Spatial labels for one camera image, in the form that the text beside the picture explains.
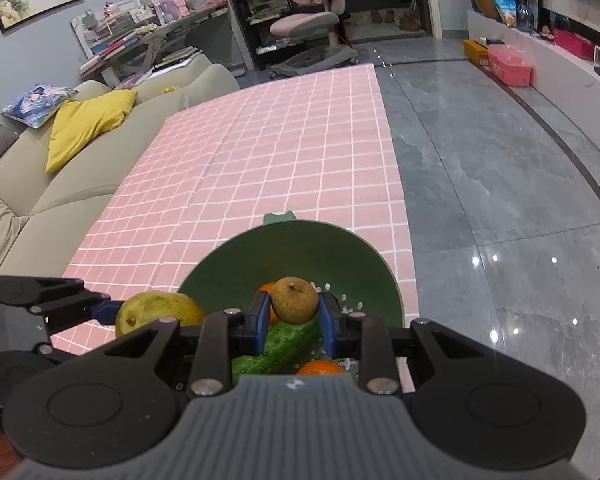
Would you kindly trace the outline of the beige sofa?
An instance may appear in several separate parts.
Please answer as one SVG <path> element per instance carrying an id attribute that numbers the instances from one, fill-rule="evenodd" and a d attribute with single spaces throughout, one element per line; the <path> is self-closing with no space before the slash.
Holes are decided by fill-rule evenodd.
<path id="1" fill-rule="evenodd" d="M 197 55 L 143 82 L 119 125 L 47 172 L 53 122 L 27 128 L 0 158 L 0 275 L 59 276 L 164 122 L 238 90 L 230 71 Z"/>

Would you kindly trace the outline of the brown longan fruit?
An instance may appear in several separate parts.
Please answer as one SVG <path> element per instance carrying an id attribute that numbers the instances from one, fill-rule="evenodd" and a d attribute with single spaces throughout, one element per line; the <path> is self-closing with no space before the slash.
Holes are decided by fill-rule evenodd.
<path id="1" fill-rule="evenodd" d="M 286 276 L 273 285 L 271 301 L 280 322 L 303 325 L 315 318 L 318 293 L 313 285 L 303 278 Z"/>

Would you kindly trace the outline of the blue snack bag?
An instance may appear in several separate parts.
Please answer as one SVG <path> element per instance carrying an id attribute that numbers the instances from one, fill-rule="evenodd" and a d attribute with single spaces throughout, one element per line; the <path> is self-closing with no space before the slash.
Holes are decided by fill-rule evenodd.
<path id="1" fill-rule="evenodd" d="M 501 22 L 507 27 L 517 26 L 516 0 L 492 0 Z"/>

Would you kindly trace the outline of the yellow green pear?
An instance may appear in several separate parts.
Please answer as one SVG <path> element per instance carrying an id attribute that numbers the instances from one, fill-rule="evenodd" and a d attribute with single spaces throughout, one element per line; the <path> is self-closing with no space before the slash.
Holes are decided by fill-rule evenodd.
<path id="1" fill-rule="evenodd" d="M 204 310 L 189 296 L 179 292 L 148 290 L 122 304 L 114 323 L 114 334 L 120 338 L 169 316 L 176 318 L 181 326 L 201 325 L 204 322 Z"/>

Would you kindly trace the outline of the yellow cushion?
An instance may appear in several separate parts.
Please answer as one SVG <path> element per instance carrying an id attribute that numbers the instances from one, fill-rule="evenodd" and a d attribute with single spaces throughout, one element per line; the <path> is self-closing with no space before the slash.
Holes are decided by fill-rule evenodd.
<path id="1" fill-rule="evenodd" d="M 114 90 L 59 107 L 48 139 L 46 174 L 54 174 L 103 133 L 118 128 L 131 113 L 137 91 Z"/>

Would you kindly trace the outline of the pink desk chair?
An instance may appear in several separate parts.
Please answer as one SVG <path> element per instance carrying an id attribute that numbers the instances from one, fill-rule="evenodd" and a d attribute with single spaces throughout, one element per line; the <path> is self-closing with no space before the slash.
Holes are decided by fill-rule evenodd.
<path id="1" fill-rule="evenodd" d="M 290 40 L 309 40 L 326 34 L 328 44 L 310 47 L 287 61 L 273 65 L 270 78 L 294 77 L 358 64 L 358 51 L 339 39 L 337 26 L 346 13 L 346 0 L 291 0 L 302 8 L 319 6 L 320 12 L 297 12 L 281 18 L 270 27 L 272 35 Z"/>

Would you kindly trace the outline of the green colander bowl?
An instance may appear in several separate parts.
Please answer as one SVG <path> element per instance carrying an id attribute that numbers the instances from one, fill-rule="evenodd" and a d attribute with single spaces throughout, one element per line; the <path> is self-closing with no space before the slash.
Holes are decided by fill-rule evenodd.
<path id="1" fill-rule="evenodd" d="M 362 311 L 381 318 L 398 358 L 408 341 L 398 283 L 372 246 L 338 226 L 268 214 L 262 226 L 204 257 L 178 290 L 208 314 L 227 308 L 245 311 L 261 285 L 286 276 L 303 278 L 318 294 L 330 292 L 343 314 Z M 312 360 L 344 359 L 331 358 L 322 341 Z"/>

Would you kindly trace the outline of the magenta storage box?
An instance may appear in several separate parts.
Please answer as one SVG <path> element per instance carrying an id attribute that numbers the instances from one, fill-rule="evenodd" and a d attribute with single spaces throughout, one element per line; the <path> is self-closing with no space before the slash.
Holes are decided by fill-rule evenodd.
<path id="1" fill-rule="evenodd" d="M 554 29 L 554 43 L 577 58 L 585 61 L 592 61 L 594 58 L 595 44 L 583 36 L 570 32 L 569 30 Z"/>

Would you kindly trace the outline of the blue patterned cushion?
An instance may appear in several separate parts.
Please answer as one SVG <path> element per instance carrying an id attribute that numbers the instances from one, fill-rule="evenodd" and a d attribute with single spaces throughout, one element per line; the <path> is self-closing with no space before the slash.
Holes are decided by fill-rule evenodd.
<path id="1" fill-rule="evenodd" d="M 14 102 L 5 106 L 1 115 L 21 122 L 29 128 L 37 129 L 44 125 L 66 101 L 78 94 L 75 88 L 57 84 L 36 84 Z"/>

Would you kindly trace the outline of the green cucumber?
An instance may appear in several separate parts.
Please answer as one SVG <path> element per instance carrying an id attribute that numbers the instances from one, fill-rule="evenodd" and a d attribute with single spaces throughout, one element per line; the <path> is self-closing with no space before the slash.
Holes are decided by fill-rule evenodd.
<path id="1" fill-rule="evenodd" d="M 245 375 L 292 375 L 314 358 L 322 344 L 316 316 L 311 322 L 290 325 L 278 322 L 268 330 L 263 352 L 232 361 L 234 384 Z"/>

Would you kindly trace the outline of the small orange mandarin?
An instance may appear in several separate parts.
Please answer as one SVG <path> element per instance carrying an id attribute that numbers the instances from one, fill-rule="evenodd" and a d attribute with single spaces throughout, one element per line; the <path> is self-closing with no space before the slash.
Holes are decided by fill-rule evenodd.
<path id="1" fill-rule="evenodd" d="M 298 376 L 318 376 L 343 374 L 344 369 L 332 361 L 312 360 L 298 369 Z"/>

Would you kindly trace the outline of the cluttered study desk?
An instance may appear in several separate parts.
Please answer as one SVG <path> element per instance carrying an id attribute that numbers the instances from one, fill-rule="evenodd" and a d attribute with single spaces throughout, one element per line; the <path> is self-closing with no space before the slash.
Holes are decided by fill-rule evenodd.
<path id="1" fill-rule="evenodd" d="M 125 32 L 103 39 L 94 48 L 86 44 L 84 33 L 78 27 L 80 20 L 75 18 L 71 25 L 87 56 L 87 60 L 79 69 L 79 77 L 86 79 L 93 74 L 101 74 L 108 86 L 117 86 L 120 84 L 120 78 L 116 74 L 119 66 L 135 60 L 142 54 L 144 60 L 140 64 L 140 70 L 149 70 L 166 49 L 183 41 L 202 23 L 227 12 L 227 0 L 213 0 L 212 3 L 205 4 L 200 11 L 189 12 L 184 18 L 172 20 L 164 25 L 143 20 Z"/>

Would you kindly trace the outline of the orange box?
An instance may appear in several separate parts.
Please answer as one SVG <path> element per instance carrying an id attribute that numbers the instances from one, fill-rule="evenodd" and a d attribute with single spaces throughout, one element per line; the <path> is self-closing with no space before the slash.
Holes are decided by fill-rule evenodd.
<path id="1" fill-rule="evenodd" d="M 479 41 L 473 39 L 463 40 L 464 55 L 468 61 L 478 67 L 486 67 L 489 65 L 488 48 Z"/>

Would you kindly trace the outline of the pink checkered tablecloth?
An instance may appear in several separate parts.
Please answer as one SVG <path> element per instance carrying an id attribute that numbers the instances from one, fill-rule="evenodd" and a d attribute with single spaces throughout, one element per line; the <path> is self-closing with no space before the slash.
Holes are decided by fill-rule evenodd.
<path id="1" fill-rule="evenodd" d="M 412 244 L 373 65 L 257 84 L 170 117 L 72 257 L 66 275 L 116 299 L 174 290 L 266 214 L 369 242 L 418 313 Z"/>

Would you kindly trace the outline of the pink storage box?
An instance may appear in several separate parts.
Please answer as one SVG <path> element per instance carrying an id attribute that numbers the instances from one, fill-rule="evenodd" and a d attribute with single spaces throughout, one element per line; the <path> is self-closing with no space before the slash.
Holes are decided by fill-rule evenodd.
<path id="1" fill-rule="evenodd" d="M 523 50 L 507 44 L 490 44 L 489 68 L 498 80 L 509 87 L 529 87 L 533 64 Z"/>

